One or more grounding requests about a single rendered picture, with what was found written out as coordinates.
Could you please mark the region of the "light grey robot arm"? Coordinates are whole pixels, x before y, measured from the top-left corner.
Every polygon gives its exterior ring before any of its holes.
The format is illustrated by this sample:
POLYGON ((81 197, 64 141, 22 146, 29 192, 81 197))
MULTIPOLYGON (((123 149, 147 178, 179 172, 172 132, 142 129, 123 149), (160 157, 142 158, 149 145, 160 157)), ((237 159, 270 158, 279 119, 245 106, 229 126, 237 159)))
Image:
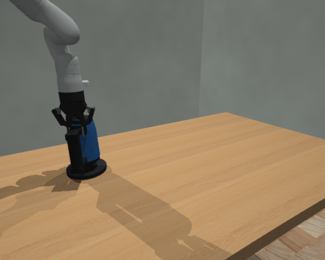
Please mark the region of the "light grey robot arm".
POLYGON ((43 36, 54 60, 58 92, 80 92, 88 87, 89 81, 81 79, 77 56, 67 46, 80 39, 76 23, 48 0, 9 1, 31 20, 44 24, 43 36))

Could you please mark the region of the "black round disk with center stud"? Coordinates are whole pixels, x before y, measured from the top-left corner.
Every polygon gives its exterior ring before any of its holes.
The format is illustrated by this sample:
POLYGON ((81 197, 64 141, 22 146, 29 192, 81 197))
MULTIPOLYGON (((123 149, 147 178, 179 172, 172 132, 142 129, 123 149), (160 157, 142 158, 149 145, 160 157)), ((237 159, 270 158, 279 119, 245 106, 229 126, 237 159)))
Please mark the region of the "black round disk with center stud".
POLYGON ((67 176, 75 180, 85 180, 97 177, 101 175, 107 169, 107 163, 103 159, 99 159, 97 162, 90 165, 86 165, 83 173, 71 174, 71 164, 67 167, 67 176))

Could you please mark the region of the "blue kettle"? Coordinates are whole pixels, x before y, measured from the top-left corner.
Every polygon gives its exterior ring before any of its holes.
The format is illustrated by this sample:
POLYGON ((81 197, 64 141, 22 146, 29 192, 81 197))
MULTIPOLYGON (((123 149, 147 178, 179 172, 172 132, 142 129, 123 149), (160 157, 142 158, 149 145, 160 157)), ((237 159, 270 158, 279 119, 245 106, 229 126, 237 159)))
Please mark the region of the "blue kettle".
POLYGON ((82 173, 86 165, 100 159, 96 127, 92 119, 87 134, 82 137, 81 124, 77 117, 72 118, 72 128, 65 134, 71 164, 71 174, 82 173))

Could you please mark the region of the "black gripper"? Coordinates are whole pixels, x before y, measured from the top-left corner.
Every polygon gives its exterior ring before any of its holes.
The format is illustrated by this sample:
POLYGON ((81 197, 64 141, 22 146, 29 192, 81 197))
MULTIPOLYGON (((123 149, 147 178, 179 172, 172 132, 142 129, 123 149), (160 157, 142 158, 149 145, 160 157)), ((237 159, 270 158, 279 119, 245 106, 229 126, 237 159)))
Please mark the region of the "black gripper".
POLYGON ((59 92, 60 106, 54 108, 51 112, 61 126, 66 126, 67 132, 72 128, 72 117, 77 117, 81 124, 82 137, 87 134, 87 127, 92 121, 95 107, 90 107, 85 102, 84 91, 61 93, 59 92), (74 103, 76 102, 76 103, 74 103), (84 111, 89 113, 87 121, 85 120, 84 111), (60 114, 61 111, 66 115, 66 121, 60 114))

